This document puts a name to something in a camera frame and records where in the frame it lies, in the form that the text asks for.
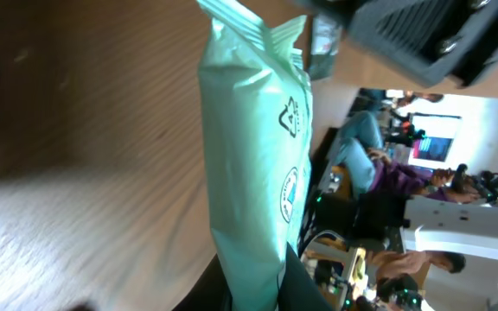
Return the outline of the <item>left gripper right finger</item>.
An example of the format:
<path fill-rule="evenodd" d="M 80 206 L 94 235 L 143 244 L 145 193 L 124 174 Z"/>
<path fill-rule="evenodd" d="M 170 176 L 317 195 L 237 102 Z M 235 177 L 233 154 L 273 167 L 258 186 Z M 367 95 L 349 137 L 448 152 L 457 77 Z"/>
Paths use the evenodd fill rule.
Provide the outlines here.
<path fill-rule="evenodd" d="M 332 311 L 296 252 L 288 244 L 285 273 L 278 292 L 279 311 Z"/>

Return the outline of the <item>mint green wipes packet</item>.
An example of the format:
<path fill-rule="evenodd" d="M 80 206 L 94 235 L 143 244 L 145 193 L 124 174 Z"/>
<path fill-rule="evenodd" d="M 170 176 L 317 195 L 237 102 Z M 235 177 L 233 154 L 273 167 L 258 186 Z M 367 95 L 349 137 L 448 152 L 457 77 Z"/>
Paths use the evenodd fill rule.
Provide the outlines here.
<path fill-rule="evenodd" d="M 210 230 L 235 310 L 275 310 L 310 182 L 312 92 L 295 48 L 306 19 L 276 28 L 236 1 L 210 20 L 198 66 Z"/>

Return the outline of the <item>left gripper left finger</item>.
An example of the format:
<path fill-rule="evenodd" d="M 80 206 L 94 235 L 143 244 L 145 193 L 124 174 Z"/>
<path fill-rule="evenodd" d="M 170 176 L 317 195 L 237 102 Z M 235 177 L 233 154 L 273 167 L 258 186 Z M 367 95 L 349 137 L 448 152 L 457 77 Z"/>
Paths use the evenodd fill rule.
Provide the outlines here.
<path fill-rule="evenodd" d="M 217 255 L 173 311 L 231 311 L 232 296 Z"/>

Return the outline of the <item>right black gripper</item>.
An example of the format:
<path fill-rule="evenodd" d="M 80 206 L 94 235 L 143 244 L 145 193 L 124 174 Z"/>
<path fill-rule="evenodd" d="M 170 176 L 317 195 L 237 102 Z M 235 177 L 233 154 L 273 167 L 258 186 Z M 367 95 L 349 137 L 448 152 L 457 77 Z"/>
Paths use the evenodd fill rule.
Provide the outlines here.
<path fill-rule="evenodd" d="M 452 76 L 466 88 L 498 66 L 498 0 L 307 0 L 304 6 L 424 87 Z"/>

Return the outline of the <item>green white sponge package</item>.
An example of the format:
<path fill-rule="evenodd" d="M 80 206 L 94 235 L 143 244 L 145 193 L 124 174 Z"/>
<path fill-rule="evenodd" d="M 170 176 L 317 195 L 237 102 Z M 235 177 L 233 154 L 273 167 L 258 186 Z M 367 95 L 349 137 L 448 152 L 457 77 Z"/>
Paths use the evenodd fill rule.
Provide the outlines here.
<path fill-rule="evenodd" d="M 343 27 L 325 15 L 312 18 L 310 63 L 308 73 L 311 80 L 330 77 L 334 71 Z"/>

